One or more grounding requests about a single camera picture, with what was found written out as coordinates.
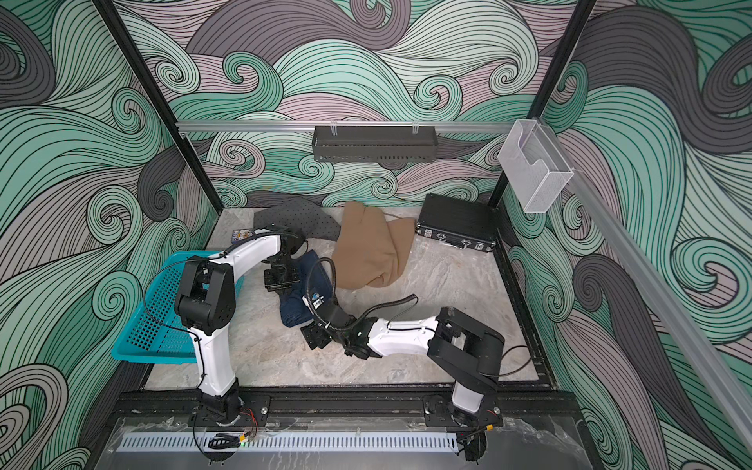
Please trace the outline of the blue denim skirt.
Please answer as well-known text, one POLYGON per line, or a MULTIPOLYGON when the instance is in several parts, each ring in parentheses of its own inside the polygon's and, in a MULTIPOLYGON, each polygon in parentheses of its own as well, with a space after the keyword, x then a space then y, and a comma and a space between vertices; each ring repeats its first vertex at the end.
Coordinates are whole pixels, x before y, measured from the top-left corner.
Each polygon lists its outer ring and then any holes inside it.
POLYGON ((299 270, 300 281, 280 295, 280 318, 282 324, 288 328, 313 320, 313 314, 307 306, 307 289, 311 290, 311 299, 317 307, 333 297, 329 275, 318 260, 319 256, 313 250, 294 260, 294 266, 299 270))

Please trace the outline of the tan brown skirt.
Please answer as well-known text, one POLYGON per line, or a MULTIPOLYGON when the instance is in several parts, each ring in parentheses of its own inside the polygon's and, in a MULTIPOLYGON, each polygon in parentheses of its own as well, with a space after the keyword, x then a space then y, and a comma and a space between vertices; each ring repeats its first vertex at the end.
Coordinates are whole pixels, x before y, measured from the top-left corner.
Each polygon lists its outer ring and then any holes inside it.
POLYGON ((392 221, 379 209, 346 203, 332 260, 341 289, 385 288, 403 275, 415 238, 416 220, 392 221))

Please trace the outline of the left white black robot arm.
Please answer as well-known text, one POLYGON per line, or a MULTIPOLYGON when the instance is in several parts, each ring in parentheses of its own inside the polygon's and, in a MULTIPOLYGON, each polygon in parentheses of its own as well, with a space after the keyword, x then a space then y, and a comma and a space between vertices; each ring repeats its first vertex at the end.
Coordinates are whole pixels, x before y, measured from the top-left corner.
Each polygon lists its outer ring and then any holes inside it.
POLYGON ((191 256, 168 264, 182 269, 174 294, 178 327, 193 341, 199 367, 197 398, 204 411, 221 426, 237 421, 242 413, 238 377, 229 352, 229 326, 236 311, 236 284, 258 264, 268 264, 271 288, 284 289, 296 282, 292 262, 307 242, 302 231, 270 225, 209 256, 191 256))

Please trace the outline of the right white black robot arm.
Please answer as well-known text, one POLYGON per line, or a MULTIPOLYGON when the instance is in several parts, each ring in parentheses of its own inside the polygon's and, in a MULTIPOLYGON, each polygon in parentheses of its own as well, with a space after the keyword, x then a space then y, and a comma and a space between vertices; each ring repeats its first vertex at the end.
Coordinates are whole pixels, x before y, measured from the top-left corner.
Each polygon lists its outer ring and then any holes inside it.
POLYGON ((346 356, 360 360, 387 356, 426 356, 454 379, 450 413, 460 426, 477 426, 488 416, 501 419, 495 404, 499 380, 521 371, 503 372, 509 350, 497 330, 455 307, 442 307, 435 316, 398 321, 375 317, 376 311, 418 302, 417 295, 374 305, 350 315, 336 297, 336 266, 330 258, 316 260, 303 281, 303 302, 313 322, 304 336, 313 350, 330 343, 346 356))

